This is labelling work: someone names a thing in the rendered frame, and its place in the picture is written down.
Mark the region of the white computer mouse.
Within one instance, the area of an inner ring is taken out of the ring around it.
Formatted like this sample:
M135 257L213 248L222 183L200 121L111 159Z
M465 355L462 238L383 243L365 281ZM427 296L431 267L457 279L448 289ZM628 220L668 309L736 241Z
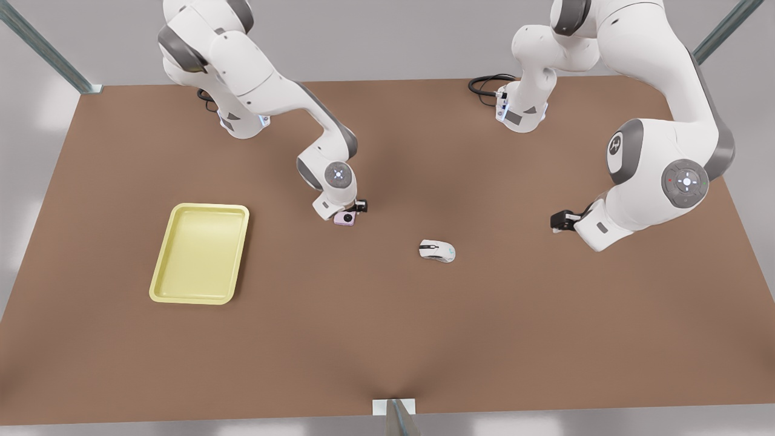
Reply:
M424 259L438 260L443 263L453 262L456 257L453 245L437 240L422 240L418 247L418 253Z

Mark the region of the silver frame post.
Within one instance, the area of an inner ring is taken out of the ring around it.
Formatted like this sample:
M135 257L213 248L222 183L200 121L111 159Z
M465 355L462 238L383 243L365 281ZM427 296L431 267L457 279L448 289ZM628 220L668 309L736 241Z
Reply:
M0 21L16 33L42 60L80 94L99 94L103 86L91 83L8 0L0 0Z
M739 0L719 24L698 44L693 55L698 65L703 64L719 49L737 28L764 3L764 0Z
M421 436L413 418L416 399L372 400L372 414L385 416L384 436Z

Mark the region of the yellow rectangular tray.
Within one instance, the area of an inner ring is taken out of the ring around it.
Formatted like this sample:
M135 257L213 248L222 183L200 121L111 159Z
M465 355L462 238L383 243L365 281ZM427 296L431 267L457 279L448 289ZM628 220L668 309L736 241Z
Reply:
M155 302L232 300L249 222L244 206L183 202L171 211L150 284Z

